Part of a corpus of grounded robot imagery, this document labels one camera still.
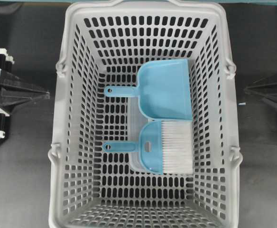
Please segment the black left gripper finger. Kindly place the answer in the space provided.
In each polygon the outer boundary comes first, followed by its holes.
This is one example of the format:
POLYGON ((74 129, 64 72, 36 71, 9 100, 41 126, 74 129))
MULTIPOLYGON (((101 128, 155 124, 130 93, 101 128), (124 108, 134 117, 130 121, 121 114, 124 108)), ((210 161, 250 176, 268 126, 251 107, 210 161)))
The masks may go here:
POLYGON ((49 92, 11 91, 2 89, 0 91, 0 108, 10 114, 18 105, 49 98, 49 92))
POLYGON ((21 78, 7 71, 0 71, 0 86, 4 88, 11 88, 37 93, 46 92, 44 88, 30 82, 25 82, 21 78))

